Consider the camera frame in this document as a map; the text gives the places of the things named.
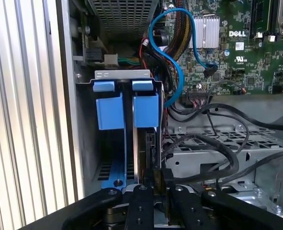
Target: blue plastic tab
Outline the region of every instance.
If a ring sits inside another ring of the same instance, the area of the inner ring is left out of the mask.
[[[99,130],[124,128],[122,93],[119,97],[96,100]]]
[[[158,127],[158,94],[134,97],[134,125],[137,128]]]
[[[134,80],[132,81],[133,91],[153,91],[151,80]]]
[[[114,81],[95,81],[92,89],[94,92],[114,92]]]

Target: side panel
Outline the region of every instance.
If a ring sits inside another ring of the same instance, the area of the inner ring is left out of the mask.
[[[56,3],[0,0],[0,230],[75,202],[71,159]]]

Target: motherboard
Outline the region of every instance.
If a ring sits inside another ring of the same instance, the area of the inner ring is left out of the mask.
[[[172,1],[165,2],[173,8]],[[188,0],[196,24],[197,49],[218,71],[205,78],[192,52],[192,43],[178,60],[184,91],[206,92],[213,84],[231,80],[247,94],[283,93],[283,0]],[[166,18],[172,39],[175,14]],[[216,95],[236,95],[234,86],[217,87]]]

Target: capacitor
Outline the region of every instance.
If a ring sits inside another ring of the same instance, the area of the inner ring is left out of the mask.
[[[262,48],[262,40],[260,39],[255,39],[255,48],[259,49]]]
[[[225,57],[225,58],[227,58],[229,55],[230,55],[231,53],[229,52],[229,50],[228,49],[225,49],[224,51],[223,51],[223,56]]]
[[[223,26],[227,26],[227,24],[228,24],[227,20],[223,20],[223,21],[222,21],[222,25],[223,25]]]
[[[202,85],[201,85],[200,83],[198,83],[198,84],[196,85],[196,88],[200,90],[200,89],[202,89]]]

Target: mesh grille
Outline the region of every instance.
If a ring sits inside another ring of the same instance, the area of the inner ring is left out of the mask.
[[[149,26],[158,0],[89,0],[113,41],[136,40]]]

